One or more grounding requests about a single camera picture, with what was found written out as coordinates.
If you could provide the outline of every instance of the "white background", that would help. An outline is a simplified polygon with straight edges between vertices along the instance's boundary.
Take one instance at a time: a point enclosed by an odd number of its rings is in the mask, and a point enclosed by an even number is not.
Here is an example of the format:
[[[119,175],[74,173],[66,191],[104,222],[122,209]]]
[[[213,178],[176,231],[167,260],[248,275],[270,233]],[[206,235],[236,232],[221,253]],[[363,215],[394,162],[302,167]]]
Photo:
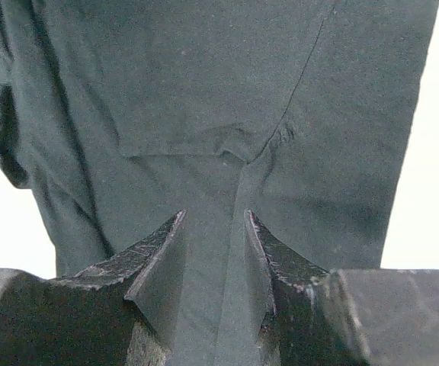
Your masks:
[[[30,191],[0,172],[0,268],[55,277],[55,252]],[[439,11],[383,253],[384,268],[439,268]]]

